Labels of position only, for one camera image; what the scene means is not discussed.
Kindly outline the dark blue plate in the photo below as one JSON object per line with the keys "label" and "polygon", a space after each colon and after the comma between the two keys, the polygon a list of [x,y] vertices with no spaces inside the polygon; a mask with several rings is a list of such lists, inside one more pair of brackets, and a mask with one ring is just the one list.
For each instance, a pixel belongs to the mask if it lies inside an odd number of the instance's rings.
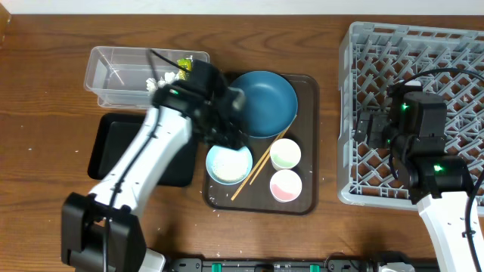
{"label": "dark blue plate", "polygon": [[296,91],[283,76],[269,71],[252,71],[238,76],[230,86],[241,89],[247,98],[243,118],[250,137],[273,137],[296,118]]}

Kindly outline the yellow green snack wrapper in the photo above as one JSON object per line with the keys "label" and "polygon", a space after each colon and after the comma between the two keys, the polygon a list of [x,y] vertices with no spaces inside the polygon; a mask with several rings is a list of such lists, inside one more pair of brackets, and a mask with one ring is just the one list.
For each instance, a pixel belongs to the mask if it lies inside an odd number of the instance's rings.
{"label": "yellow green snack wrapper", "polygon": [[190,72],[193,66],[193,57],[186,57],[177,60],[177,64],[180,66],[178,70],[178,79],[187,80],[189,78]]}

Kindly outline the white cup green inside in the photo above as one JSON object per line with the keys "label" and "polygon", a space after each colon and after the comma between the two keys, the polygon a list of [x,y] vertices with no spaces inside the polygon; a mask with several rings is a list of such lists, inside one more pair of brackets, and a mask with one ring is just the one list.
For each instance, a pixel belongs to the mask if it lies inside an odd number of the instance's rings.
{"label": "white cup green inside", "polygon": [[299,145],[288,138],[276,140],[269,151],[272,166],[276,171],[294,168],[301,160]]}

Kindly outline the white tissue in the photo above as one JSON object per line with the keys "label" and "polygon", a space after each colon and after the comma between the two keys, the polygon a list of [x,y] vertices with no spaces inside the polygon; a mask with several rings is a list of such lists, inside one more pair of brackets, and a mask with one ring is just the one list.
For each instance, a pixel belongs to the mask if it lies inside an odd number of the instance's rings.
{"label": "white tissue", "polygon": [[154,93],[158,88],[162,88],[166,84],[172,84],[179,79],[179,74],[174,72],[164,73],[158,80],[149,78],[146,80],[146,89],[150,93]]}

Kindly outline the white cup pink inside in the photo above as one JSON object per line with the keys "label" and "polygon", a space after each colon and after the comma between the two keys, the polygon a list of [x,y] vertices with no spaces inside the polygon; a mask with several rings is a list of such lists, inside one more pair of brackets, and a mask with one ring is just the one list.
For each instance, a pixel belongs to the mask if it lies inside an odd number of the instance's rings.
{"label": "white cup pink inside", "polygon": [[275,172],[269,182],[270,192],[278,202],[294,201],[301,194],[302,188],[299,175],[289,169]]}

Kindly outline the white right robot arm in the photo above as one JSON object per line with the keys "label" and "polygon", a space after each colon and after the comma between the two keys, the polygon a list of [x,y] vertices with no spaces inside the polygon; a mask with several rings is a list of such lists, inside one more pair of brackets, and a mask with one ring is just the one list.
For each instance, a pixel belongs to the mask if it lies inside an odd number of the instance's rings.
{"label": "white right robot arm", "polygon": [[389,112],[363,111],[354,138],[389,151],[392,176],[408,190],[432,240],[441,271],[481,271],[483,235],[476,210],[482,178],[445,151],[447,106],[437,94],[395,96]]}

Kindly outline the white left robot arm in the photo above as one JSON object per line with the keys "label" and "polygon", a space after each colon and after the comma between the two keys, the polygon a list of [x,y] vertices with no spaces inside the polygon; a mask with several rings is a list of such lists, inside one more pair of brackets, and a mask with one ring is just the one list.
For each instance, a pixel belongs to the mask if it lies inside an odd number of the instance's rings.
{"label": "white left robot arm", "polygon": [[239,150],[247,143],[247,96],[224,74],[194,60],[187,79],[158,88],[144,122],[109,173],[61,209],[61,261],[77,271],[162,271],[166,257],[147,247],[140,217],[175,155],[192,137]]}

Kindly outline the grey dishwasher rack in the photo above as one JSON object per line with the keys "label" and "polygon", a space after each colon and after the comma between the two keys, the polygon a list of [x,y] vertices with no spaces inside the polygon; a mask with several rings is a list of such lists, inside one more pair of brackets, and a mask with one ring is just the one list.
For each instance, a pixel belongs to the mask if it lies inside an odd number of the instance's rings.
{"label": "grey dishwasher rack", "polygon": [[354,22],[339,54],[337,187],[343,203],[416,209],[408,190],[390,173],[388,151],[371,149],[353,136],[361,111],[389,109],[389,86],[427,70],[444,69],[418,80],[426,92],[443,96],[447,104],[445,150],[467,162],[472,179],[479,177],[483,170],[483,83],[452,70],[483,73],[481,31]]}

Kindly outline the clear plastic waste bin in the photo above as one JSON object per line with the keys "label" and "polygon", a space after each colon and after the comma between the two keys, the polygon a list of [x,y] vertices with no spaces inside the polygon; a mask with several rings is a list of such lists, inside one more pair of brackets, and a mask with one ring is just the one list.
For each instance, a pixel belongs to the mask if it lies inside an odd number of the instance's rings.
{"label": "clear plastic waste bin", "polygon": [[158,49],[151,54],[146,48],[98,46],[92,49],[84,86],[98,96],[98,105],[117,109],[146,109],[154,93],[146,89],[146,80],[158,80],[164,73],[178,73],[178,68],[166,62],[178,59],[209,62],[204,51]]}

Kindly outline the light blue rice bowl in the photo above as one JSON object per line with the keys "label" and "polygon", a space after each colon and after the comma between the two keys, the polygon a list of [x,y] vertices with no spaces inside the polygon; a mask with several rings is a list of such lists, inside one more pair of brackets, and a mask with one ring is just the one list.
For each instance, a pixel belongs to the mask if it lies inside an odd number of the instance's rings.
{"label": "light blue rice bowl", "polygon": [[252,171],[253,157],[248,147],[233,150],[212,146],[206,155],[206,170],[209,176],[222,185],[233,185],[243,181]]}

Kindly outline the wooden chopstick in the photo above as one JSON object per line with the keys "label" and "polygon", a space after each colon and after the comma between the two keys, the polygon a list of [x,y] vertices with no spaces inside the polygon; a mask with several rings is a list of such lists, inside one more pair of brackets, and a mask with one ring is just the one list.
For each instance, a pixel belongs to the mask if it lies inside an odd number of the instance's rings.
{"label": "wooden chopstick", "polygon": [[285,134],[287,133],[287,130],[288,128],[284,129],[273,141],[272,143],[269,145],[269,147],[267,148],[267,150],[264,152],[264,154],[262,155],[261,159],[256,163],[256,167],[254,168],[253,170],[253,173],[252,174],[249,174],[249,178],[250,178],[250,185],[253,184],[253,182],[256,180],[256,178],[258,177],[259,173],[263,170],[263,168],[265,167],[265,164],[267,163],[267,161],[269,160],[270,158],[270,150],[271,150],[271,147],[272,145],[282,139],[283,136],[285,136]]}
{"label": "wooden chopstick", "polygon": [[284,129],[270,144],[269,146],[267,147],[267,149],[265,150],[265,152],[262,154],[261,158],[257,161],[257,163],[255,164],[255,166],[253,167],[253,169],[251,170],[251,172],[248,174],[248,176],[244,179],[244,181],[242,182],[242,184],[239,186],[239,188],[237,188],[237,190],[235,191],[235,193],[233,194],[233,196],[231,197],[231,201],[234,201],[237,196],[239,195],[239,193],[242,191],[242,189],[244,188],[244,186],[247,184],[247,183],[250,183],[252,184],[253,183],[253,180],[258,176],[258,174],[262,171],[262,168],[265,166],[265,164],[267,163],[268,161],[268,158],[269,158],[269,153],[270,153],[270,149],[271,149],[271,146],[272,144],[274,144],[277,140],[281,139],[287,132],[287,128]]}

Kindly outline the brown serving tray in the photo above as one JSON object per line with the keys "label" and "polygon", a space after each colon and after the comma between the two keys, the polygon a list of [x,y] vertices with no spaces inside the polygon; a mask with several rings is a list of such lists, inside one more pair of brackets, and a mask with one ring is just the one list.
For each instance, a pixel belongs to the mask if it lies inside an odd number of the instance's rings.
{"label": "brown serving tray", "polygon": [[318,198],[319,87],[310,76],[232,73],[244,91],[249,138],[206,156],[203,197],[214,209],[305,215]]}

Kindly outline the black plastic tray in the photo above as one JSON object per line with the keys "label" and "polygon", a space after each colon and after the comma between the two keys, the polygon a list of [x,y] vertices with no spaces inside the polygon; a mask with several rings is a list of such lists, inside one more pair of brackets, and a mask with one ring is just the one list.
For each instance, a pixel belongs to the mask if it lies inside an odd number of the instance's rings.
{"label": "black plastic tray", "polygon": [[[107,113],[101,117],[88,176],[103,179],[117,164],[138,133],[144,116],[139,114]],[[158,181],[160,186],[186,187],[194,176],[198,142],[192,138],[178,151]]]}

